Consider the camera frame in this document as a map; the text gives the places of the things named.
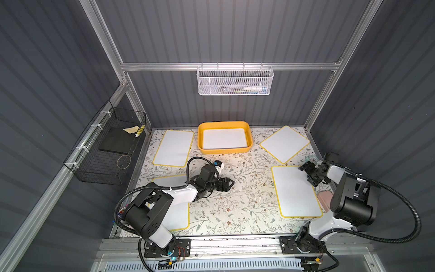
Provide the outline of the yellow plastic storage box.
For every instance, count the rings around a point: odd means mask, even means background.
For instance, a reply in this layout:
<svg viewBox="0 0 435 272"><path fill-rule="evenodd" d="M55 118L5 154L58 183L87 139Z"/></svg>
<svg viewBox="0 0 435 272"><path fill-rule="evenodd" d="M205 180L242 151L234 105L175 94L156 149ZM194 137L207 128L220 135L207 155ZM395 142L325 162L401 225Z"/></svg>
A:
<svg viewBox="0 0 435 272"><path fill-rule="evenodd" d="M197 146L205 155L247 153L253 146L250 126L245 121L204 122Z"/></svg>

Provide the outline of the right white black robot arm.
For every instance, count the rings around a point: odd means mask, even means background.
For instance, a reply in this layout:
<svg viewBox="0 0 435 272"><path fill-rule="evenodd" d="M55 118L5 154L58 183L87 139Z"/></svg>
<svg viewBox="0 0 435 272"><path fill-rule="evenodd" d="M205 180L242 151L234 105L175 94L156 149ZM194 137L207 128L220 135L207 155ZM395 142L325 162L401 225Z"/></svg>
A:
<svg viewBox="0 0 435 272"><path fill-rule="evenodd" d="M320 162L308 161L299 167L299 171L306 173L311 185L335 185L329 211L324 216L306 223L296 235L295 246L301 253L321 250L326 240L335 233L347 233L387 244L407 243L419 236L422 230L421 217L403 194L386 184L341 166L338 159L338 154L327 153ZM397 197L410 210L415 225L409 235L395 239L379 238L354 230L359 226L371 225L375 221L382 190Z"/></svg>

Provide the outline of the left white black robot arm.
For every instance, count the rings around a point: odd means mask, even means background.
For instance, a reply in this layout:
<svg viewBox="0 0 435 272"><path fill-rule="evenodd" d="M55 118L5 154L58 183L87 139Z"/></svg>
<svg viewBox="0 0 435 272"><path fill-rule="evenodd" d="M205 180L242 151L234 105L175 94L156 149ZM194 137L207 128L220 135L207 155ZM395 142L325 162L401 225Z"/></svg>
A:
<svg viewBox="0 0 435 272"><path fill-rule="evenodd" d="M181 185L161 186L151 182L127 192L114 208L114 223L122 230L152 242L165 255L176 247L176 237L163 220L172 206L208 198L213 192L228 192L235 181L221 175L224 163L195 156L188 160Z"/></svg>

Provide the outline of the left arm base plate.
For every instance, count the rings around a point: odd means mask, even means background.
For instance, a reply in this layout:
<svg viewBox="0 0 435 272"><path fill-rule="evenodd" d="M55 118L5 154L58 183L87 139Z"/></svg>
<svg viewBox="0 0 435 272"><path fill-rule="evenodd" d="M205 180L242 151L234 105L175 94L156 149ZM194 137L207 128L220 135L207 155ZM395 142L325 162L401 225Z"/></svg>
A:
<svg viewBox="0 0 435 272"><path fill-rule="evenodd" d="M175 257L184 258L190 256L191 239L173 239L165 247L159 247L156 243L146 243L144 247L145 258Z"/></svg>

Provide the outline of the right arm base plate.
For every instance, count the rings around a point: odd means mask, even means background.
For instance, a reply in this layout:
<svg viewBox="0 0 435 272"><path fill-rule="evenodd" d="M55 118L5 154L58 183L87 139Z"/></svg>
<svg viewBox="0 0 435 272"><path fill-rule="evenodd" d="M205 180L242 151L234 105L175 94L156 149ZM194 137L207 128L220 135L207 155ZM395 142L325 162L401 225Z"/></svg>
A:
<svg viewBox="0 0 435 272"><path fill-rule="evenodd" d="M297 238L296 236L280 236L280 248L284 255L294 255L297 253L309 254L320 253L324 251L320 246L319 240L307 236L304 238Z"/></svg>

